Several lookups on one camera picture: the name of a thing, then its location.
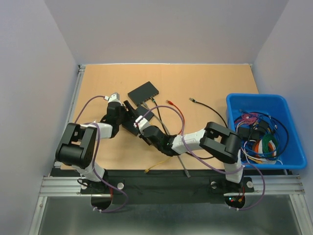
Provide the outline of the black network switch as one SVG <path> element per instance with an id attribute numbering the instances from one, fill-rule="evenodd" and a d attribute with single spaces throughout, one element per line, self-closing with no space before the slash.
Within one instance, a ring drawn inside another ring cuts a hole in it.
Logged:
<path id="1" fill-rule="evenodd" d="M 136 89 L 130 91 L 128 93 L 128 97 L 136 106 L 139 106 L 158 94 L 159 90 L 150 81 L 148 81 Z"/>

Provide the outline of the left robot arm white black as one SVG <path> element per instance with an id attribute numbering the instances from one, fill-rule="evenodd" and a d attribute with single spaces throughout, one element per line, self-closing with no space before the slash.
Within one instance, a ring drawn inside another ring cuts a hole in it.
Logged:
<path id="1" fill-rule="evenodd" d="M 55 159 L 75 168 L 84 177 L 77 180 L 82 189 L 93 188 L 98 193 L 103 193 L 108 188 L 110 191 L 114 189 L 121 191 L 109 184 L 107 171 L 95 162 L 95 158 L 100 140 L 114 138 L 121 125 L 132 134 L 137 134 L 133 122 L 138 116 L 138 111 L 128 101 L 124 101 L 123 104 L 110 101 L 107 113 L 100 122 L 67 124 L 57 147 Z"/>

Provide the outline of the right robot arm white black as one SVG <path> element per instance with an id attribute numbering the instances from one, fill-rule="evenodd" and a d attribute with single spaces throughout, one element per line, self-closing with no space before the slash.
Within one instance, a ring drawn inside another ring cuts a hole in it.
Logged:
<path id="1" fill-rule="evenodd" d="M 236 132 L 215 122 L 209 122 L 205 128 L 184 135 L 167 135 L 145 119 L 134 125 L 139 128 L 141 135 L 149 144 L 167 156 L 205 150 L 223 163 L 225 185 L 228 190 L 236 191 L 243 185 L 241 139 Z"/>

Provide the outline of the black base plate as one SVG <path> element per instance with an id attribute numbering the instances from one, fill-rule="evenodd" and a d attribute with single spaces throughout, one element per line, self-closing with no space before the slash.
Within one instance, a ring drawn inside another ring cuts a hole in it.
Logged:
<path id="1" fill-rule="evenodd" d="M 128 204 L 223 204 L 225 194 L 240 196 L 254 192 L 252 179 L 244 177 L 238 185 L 225 175 L 212 170 L 191 170 L 190 177 L 183 170 L 109 170 L 105 180 L 112 186 L 121 184 L 121 191 L 110 190 L 102 182 L 81 179 L 81 194 L 91 195 L 94 206 L 105 208 L 109 202 Z"/>

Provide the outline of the blue plastic bin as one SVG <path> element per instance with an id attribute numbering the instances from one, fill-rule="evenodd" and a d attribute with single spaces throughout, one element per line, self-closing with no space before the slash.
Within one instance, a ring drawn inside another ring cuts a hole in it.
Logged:
<path id="1" fill-rule="evenodd" d="M 240 134 L 241 160 L 261 169 L 304 169 L 307 158 L 286 100 L 276 94 L 229 94 L 227 121 Z"/>

